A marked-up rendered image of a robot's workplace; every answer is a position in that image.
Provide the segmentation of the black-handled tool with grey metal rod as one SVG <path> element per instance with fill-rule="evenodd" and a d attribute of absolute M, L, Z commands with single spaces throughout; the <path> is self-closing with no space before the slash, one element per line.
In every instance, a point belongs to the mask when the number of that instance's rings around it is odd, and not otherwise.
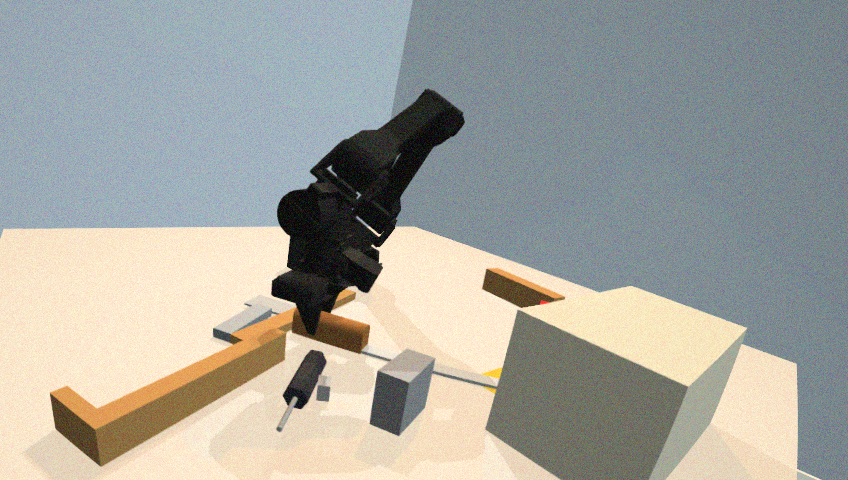
<path fill-rule="evenodd" d="M 292 409 L 302 409 L 309 402 L 313 390 L 317 385 L 319 375 L 325 368 L 327 362 L 321 351 L 310 350 L 304 357 L 294 377 L 283 393 L 288 407 L 283 414 L 276 430 L 281 432 L 286 421 L 292 413 Z"/>

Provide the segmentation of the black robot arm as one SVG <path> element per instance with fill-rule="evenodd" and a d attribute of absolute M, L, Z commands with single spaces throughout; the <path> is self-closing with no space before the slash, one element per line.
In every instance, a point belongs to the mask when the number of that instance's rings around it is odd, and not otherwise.
<path fill-rule="evenodd" d="M 349 230 L 353 242 L 335 249 L 327 278 L 337 280 L 339 272 L 369 293 L 383 270 L 375 248 L 395 229 L 401 195 L 432 148 L 453 137 L 464 123 L 463 111 L 435 90 L 425 89 L 382 127 L 344 139 L 319 161 L 310 170 L 317 182 L 280 200 L 277 218 L 282 230 L 296 239 Z M 330 166 L 337 176 L 327 169 Z M 383 233 L 378 237 L 357 216 Z"/>

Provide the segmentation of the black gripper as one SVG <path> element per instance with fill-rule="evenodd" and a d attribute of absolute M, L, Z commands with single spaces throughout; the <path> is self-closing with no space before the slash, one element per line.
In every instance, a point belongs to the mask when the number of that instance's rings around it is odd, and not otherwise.
<path fill-rule="evenodd" d="M 335 302 L 344 289 L 352 283 L 344 280 L 338 272 L 337 280 L 327 278 L 336 248 L 353 242 L 347 231 L 331 231 L 314 234 L 306 240 L 304 258 L 298 268 L 306 274 L 290 270 L 272 280 L 271 294 L 296 304 L 308 334 L 314 335 L 321 311 L 331 313 Z"/>

